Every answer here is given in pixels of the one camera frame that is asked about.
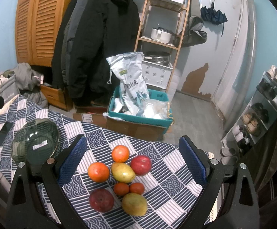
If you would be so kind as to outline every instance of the black phone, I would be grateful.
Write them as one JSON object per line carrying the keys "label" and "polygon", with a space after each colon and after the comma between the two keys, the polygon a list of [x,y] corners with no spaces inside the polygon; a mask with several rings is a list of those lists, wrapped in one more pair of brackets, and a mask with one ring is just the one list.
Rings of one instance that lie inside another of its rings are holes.
{"label": "black phone", "polygon": [[12,127],[13,127],[13,123],[9,121],[6,121],[5,124],[3,125],[2,129],[0,130],[0,146],[3,145],[3,142]]}

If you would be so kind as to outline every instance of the blanket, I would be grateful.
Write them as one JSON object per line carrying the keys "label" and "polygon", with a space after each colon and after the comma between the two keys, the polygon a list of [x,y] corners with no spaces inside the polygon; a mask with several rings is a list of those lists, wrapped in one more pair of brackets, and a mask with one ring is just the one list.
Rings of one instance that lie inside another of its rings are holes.
{"label": "blanket", "polygon": [[[49,118],[59,130],[59,154],[67,148],[78,134],[87,138],[88,149],[75,171],[70,183],[63,186],[66,197],[90,229],[175,229],[192,208],[202,187],[194,182],[178,146],[149,142],[116,133],[94,124],[75,121],[64,115],[44,109],[24,96],[18,96],[11,104],[0,111],[0,130],[6,121],[13,123],[13,129],[0,147],[0,171],[11,183],[17,165],[11,158],[11,143],[15,134],[23,125],[35,118]],[[91,163],[100,161],[110,167],[113,163],[111,152],[117,145],[125,145],[130,150],[127,163],[137,155],[147,155],[152,161],[151,171],[136,177],[133,182],[145,186],[143,196],[148,201],[145,216],[135,217],[126,214],[121,207],[122,197],[113,192],[116,180],[110,175],[108,181],[95,183],[88,176]],[[48,216],[59,222],[43,184],[39,186],[40,198]],[[89,204],[89,194],[96,188],[105,188],[114,196],[115,203],[111,211],[99,213]],[[206,221],[212,221],[216,212]]]}

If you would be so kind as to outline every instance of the gray laundry bag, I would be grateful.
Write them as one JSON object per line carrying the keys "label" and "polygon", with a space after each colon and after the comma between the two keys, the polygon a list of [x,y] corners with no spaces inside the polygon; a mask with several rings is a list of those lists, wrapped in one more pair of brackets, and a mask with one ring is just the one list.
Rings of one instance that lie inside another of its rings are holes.
{"label": "gray laundry bag", "polygon": [[15,82],[15,75],[12,75],[6,83],[0,86],[0,96],[4,98],[4,103],[6,103],[16,95],[20,95],[20,91]]}

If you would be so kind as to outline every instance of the black coat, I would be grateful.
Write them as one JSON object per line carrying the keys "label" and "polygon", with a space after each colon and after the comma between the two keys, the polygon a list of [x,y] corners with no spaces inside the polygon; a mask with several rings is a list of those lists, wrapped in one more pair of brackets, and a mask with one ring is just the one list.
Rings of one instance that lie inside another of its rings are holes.
{"label": "black coat", "polygon": [[80,98],[89,92],[112,92],[119,80],[107,57],[132,52],[139,28],[132,0],[89,0],[75,35],[69,67],[69,95]]}
{"label": "black coat", "polygon": [[69,22],[69,18],[73,13],[76,3],[77,3],[77,0],[70,1],[64,13],[63,19],[60,24],[60,28],[58,30],[57,38],[56,38],[54,55],[51,60],[51,69],[53,72],[52,86],[55,89],[64,89],[64,83],[63,83],[62,72],[61,72],[61,49],[62,49],[65,26]]}

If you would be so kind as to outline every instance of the orange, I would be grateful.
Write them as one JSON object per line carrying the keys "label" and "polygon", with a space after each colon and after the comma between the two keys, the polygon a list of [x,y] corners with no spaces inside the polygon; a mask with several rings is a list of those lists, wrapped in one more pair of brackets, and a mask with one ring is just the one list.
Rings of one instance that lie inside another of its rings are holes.
{"label": "orange", "polygon": [[114,193],[120,196],[124,196],[129,193],[129,186],[126,183],[116,183],[114,185]]}
{"label": "orange", "polygon": [[115,146],[112,151],[112,158],[114,162],[124,163],[128,160],[130,151],[126,146],[118,145]]}
{"label": "orange", "polygon": [[102,183],[109,178],[110,170],[104,163],[95,162],[89,166],[88,174],[94,182]]}
{"label": "orange", "polygon": [[145,187],[142,183],[133,183],[130,185],[130,193],[143,194]]}

